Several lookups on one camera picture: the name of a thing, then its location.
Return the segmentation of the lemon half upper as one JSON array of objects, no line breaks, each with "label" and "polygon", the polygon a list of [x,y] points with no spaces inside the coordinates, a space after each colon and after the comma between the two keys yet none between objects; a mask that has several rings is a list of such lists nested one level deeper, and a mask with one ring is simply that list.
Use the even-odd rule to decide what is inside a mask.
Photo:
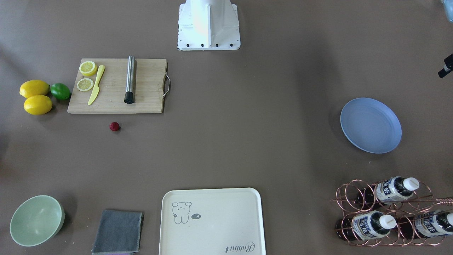
[{"label": "lemon half upper", "polygon": [[79,72],[86,77],[90,77],[96,74],[97,69],[97,65],[91,60],[84,61],[79,65]]}]

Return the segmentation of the cream rabbit tray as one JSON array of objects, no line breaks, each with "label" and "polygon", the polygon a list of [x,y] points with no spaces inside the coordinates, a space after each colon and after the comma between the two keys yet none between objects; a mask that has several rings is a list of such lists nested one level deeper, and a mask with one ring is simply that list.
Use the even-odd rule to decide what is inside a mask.
[{"label": "cream rabbit tray", "polygon": [[265,255],[256,189],[174,190],[163,196],[161,255]]}]

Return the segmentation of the red strawberry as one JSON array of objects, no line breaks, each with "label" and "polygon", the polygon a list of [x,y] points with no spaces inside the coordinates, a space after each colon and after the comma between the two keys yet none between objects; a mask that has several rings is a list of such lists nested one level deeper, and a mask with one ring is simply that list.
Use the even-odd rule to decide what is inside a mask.
[{"label": "red strawberry", "polygon": [[118,122],[111,122],[109,124],[109,129],[112,132],[118,132],[120,130],[120,125]]}]

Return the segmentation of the grey folded cloth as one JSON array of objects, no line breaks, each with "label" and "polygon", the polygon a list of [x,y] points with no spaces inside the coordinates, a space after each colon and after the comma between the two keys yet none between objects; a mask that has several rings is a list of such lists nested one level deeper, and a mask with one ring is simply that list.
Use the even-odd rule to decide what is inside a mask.
[{"label": "grey folded cloth", "polygon": [[105,209],[92,247],[93,255],[139,252],[143,213]]}]

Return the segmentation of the steel muddler black tip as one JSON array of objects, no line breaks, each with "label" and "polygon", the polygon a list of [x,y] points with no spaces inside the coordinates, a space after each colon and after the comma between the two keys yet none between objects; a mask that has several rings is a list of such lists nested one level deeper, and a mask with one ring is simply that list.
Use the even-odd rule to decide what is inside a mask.
[{"label": "steel muddler black tip", "polygon": [[126,93],[124,102],[133,104],[135,102],[135,84],[136,84],[136,58],[131,55],[128,57]]}]

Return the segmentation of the dark bottle upper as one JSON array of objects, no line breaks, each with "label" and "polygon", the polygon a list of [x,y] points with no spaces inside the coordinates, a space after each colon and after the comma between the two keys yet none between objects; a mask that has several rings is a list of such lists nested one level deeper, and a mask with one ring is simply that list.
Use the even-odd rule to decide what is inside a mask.
[{"label": "dark bottle upper", "polygon": [[408,200],[419,187],[420,182],[414,177],[395,176],[359,191],[354,203],[364,210],[377,210],[395,202]]}]

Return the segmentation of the green bowl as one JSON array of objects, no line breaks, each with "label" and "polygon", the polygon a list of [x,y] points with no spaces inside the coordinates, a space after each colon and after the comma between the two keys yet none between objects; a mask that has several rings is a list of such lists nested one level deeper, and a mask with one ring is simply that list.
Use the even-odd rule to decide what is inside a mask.
[{"label": "green bowl", "polygon": [[58,234],[64,220],[64,208],[59,201],[48,195],[38,195],[23,202],[14,212],[10,235],[18,245],[40,245]]}]

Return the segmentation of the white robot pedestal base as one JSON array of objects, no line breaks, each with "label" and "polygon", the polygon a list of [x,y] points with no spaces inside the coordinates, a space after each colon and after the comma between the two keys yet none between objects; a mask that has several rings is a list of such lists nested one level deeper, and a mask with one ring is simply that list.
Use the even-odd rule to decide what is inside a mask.
[{"label": "white robot pedestal base", "polygon": [[241,47],[237,5],[229,0],[187,0],[179,6],[177,49],[225,51]]}]

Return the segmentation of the yellow lemon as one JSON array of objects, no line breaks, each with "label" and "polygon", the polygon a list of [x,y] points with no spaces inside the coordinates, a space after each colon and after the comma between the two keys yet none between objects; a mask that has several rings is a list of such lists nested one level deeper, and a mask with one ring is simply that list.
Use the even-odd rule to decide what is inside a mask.
[{"label": "yellow lemon", "polygon": [[35,95],[47,95],[49,92],[50,85],[42,80],[29,80],[24,82],[19,89],[19,94],[24,98]]},{"label": "yellow lemon", "polygon": [[45,95],[34,95],[24,102],[24,110],[32,115],[46,114],[52,109],[52,101]]}]

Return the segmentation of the dark bottle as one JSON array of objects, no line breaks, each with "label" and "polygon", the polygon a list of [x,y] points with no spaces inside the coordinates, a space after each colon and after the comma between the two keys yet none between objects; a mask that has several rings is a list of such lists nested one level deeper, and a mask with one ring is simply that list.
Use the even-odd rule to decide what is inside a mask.
[{"label": "dark bottle", "polygon": [[395,202],[408,200],[419,187],[420,182],[414,177],[395,176],[359,191],[354,203],[364,210],[377,210]]},{"label": "dark bottle", "polygon": [[413,217],[397,220],[403,239],[421,239],[453,234],[453,214],[435,210]]},{"label": "dark bottle", "polygon": [[335,224],[335,231],[337,236],[344,241],[365,242],[387,236],[396,225],[396,219],[393,216],[372,210],[357,214],[352,218],[339,219]]}]

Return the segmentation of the yellow lemon lower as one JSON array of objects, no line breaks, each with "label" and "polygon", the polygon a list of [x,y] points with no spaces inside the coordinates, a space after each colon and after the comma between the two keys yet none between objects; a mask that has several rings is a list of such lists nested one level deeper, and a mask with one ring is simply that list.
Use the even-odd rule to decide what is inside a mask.
[{"label": "yellow lemon lower", "polygon": [[24,102],[24,110],[32,115],[46,114],[52,109],[52,101],[45,95],[34,95]]}]

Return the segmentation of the wooden cutting board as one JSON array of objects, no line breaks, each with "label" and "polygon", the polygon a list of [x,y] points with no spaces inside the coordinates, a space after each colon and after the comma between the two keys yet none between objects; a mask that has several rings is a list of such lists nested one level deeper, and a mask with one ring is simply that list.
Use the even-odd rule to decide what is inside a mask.
[{"label": "wooden cutting board", "polygon": [[92,92],[73,88],[68,113],[71,114],[150,114],[162,113],[164,108],[166,59],[136,59],[135,102],[124,102],[128,60],[126,58],[92,58],[104,65],[100,92],[92,105],[88,100]]}]

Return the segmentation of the blue plate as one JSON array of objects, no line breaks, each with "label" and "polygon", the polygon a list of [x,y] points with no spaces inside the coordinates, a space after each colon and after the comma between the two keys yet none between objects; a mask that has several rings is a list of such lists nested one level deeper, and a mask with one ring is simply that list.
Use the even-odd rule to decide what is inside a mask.
[{"label": "blue plate", "polygon": [[350,100],[341,110],[340,124],[345,137],[357,148],[374,154],[396,149],[402,126],[384,103],[368,97]]}]

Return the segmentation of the lemon slice lower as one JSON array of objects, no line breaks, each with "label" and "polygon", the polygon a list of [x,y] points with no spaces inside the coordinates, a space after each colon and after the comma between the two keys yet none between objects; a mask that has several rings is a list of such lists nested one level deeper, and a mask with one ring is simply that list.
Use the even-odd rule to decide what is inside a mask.
[{"label": "lemon slice lower", "polygon": [[86,92],[94,87],[94,81],[89,78],[83,78],[77,82],[76,87],[79,91]]}]

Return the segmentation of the yellow lemon upper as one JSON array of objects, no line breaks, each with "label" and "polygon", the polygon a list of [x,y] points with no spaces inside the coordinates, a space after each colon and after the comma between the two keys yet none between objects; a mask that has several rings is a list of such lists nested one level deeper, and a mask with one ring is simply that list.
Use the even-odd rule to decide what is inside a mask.
[{"label": "yellow lemon upper", "polygon": [[24,98],[35,95],[47,95],[49,92],[50,85],[42,80],[29,80],[24,82],[19,89],[19,94]]}]

